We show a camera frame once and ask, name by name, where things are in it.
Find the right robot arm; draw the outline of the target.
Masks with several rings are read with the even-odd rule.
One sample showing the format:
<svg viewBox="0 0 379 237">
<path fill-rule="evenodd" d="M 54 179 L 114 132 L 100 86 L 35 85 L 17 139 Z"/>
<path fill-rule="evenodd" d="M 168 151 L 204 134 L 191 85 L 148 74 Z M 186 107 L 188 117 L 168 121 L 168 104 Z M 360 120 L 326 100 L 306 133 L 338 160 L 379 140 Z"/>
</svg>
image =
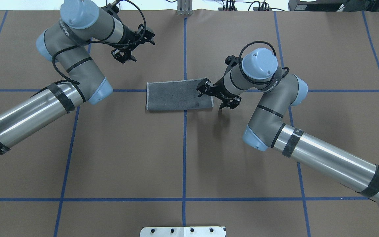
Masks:
<svg viewBox="0 0 379 237">
<path fill-rule="evenodd" d="M 263 93 L 248 122 L 243 141 L 265 151 L 272 148 L 283 156 L 319 171 L 379 206 L 379 165 L 328 144 L 283 121 L 290 106 L 299 105 L 308 86 L 288 67 L 280 67 L 274 48 L 257 48 L 246 56 L 226 58 L 226 71 L 215 83 L 205 78 L 199 95 L 220 99 L 220 108 L 236 108 L 240 95 L 251 88 Z"/>
</svg>

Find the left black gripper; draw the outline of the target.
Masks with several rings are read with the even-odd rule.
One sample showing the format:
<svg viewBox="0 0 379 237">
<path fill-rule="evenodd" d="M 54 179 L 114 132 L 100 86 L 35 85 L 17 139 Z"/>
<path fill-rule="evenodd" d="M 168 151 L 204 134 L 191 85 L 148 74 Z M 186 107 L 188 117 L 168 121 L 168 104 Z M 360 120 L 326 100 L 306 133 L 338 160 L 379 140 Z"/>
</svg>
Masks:
<svg viewBox="0 0 379 237">
<path fill-rule="evenodd" d="M 132 50 L 138 45 L 147 42 L 156 45 L 153 40 L 155 33 L 151 28 L 143 24 L 138 26 L 137 31 L 132 31 L 120 21 L 118 16 L 119 10 L 116 3 L 108 3 L 106 5 L 106 12 L 113 17 L 113 29 L 106 38 L 106 42 L 111 43 L 111 46 L 114 48 L 114 50 L 111 51 L 111 55 L 118 62 L 122 64 L 127 61 L 136 62 L 137 59 L 132 55 Z"/>
</svg>

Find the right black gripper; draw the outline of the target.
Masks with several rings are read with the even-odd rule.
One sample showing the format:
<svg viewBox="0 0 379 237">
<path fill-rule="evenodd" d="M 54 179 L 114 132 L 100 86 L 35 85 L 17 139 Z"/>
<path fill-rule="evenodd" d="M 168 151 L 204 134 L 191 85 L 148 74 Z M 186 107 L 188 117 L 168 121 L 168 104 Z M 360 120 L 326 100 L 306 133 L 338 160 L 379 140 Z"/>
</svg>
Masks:
<svg viewBox="0 0 379 237">
<path fill-rule="evenodd" d="M 217 97 L 218 99 L 222 100 L 219 109 L 235 109 L 238 107 L 241 103 L 241 97 L 230 93 L 224 85 L 226 74 L 229 73 L 232 68 L 237 65 L 237 62 L 238 58 L 236 56 L 228 56 L 225 60 L 227 68 L 224 72 L 224 75 L 214 84 L 208 78 L 202 79 L 196 87 L 196 90 L 199 92 L 198 97 L 200 98 L 203 95 Z"/>
</svg>

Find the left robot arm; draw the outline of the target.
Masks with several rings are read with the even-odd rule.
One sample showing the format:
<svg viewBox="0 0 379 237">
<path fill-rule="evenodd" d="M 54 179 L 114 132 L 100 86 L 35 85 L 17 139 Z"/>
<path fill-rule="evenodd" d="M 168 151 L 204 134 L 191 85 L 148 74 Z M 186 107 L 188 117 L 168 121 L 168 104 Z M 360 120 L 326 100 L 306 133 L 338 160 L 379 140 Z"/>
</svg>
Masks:
<svg viewBox="0 0 379 237">
<path fill-rule="evenodd" d="M 60 18 L 36 40 L 39 53 L 52 63 L 62 80 L 49 84 L 26 101 L 0 114 L 0 156 L 38 130 L 85 102 L 97 104 L 113 87 L 86 50 L 92 43 L 113 47 L 120 63 L 136 61 L 132 51 L 155 33 L 146 19 L 136 31 L 119 18 L 118 0 L 99 7 L 91 0 L 65 0 Z"/>
</svg>

